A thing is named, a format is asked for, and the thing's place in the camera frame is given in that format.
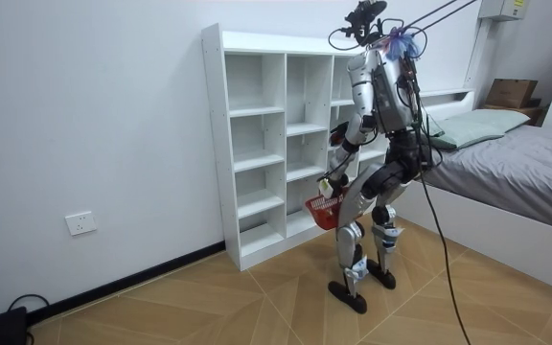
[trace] white bookshelf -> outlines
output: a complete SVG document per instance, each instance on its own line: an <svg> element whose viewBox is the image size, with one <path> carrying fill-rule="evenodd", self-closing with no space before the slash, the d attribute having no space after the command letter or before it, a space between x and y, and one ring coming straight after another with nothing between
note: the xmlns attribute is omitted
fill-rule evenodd
<svg viewBox="0 0 552 345"><path fill-rule="evenodd" d="M223 233L229 256L247 269L324 233L304 203L318 195L334 154L330 128L354 111L346 64L362 50L218 24L202 43ZM350 177L384 159L380 139L360 150Z"/></svg>

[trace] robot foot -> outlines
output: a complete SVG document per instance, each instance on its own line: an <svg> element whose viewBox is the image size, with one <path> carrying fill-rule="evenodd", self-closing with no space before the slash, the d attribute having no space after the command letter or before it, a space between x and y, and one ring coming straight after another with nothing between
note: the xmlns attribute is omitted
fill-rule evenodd
<svg viewBox="0 0 552 345"><path fill-rule="evenodd" d="M368 259L368 271L376 279L381 282L385 288L394 289L395 288L395 276L387 270L386 273L382 273L382 268L380 264L376 263L373 260Z"/></svg>
<svg viewBox="0 0 552 345"><path fill-rule="evenodd" d="M335 298L351 307L354 311L360 314L364 314L368 311L368 305L365 302L365 298L363 298L360 294L357 294L356 297L351 296L348 289L340 283L330 282L327 285L327 289Z"/></svg>

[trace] black baseboard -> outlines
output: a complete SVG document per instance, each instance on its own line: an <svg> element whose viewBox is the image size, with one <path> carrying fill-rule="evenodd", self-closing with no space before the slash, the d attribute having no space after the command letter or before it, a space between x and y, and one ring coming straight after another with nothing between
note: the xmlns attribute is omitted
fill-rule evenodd
<svg viewBox="0 0 552 345"><path fill-rule="evenodd" d="M217 254L223 250L225 250L225 241L220 241L218 243L194 251L193 253L183 255L166 263L158 264L155 267L145 269L141 272L132 274L115 282L106 284L101 287L93 288L92 290L88 290L79 295L53 303L48 307L31 311L27 314L27 324L31 327L32 325L41 322L49 317L53 317L60 313L70 311L87 303L97 301L123 289L131 288L133 286L146 282L147 280L156 278L162 274L178 269L184 265L188 265L203 258L209 257L213 254Z"/></svg>

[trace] power socket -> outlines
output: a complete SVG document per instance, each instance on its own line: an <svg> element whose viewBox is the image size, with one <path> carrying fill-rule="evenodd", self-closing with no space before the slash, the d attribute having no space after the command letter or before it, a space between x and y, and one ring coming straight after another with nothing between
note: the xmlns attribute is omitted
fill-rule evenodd
<svg viewBox="0 0 552 345"><path fill-rule="evenodd" d="M65 217L65 221L72 236L97 230L97 225L95 225L95 219L91 212Z"/></svg>

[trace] white bed frame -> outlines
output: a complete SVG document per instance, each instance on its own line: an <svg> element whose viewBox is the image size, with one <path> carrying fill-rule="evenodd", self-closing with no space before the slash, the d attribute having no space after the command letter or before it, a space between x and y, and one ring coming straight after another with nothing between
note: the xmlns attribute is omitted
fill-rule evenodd
<svg viewBox="0 0 552 345"><path fill-rule="evenodd" d="M470 98L473 92L461 102L428 106L427 111L444 119L472 110ZM552 286L552 226L435 187L427 189L446 237ZM413 182L393 206L401 218L437 232L421 183Z"/></svg>

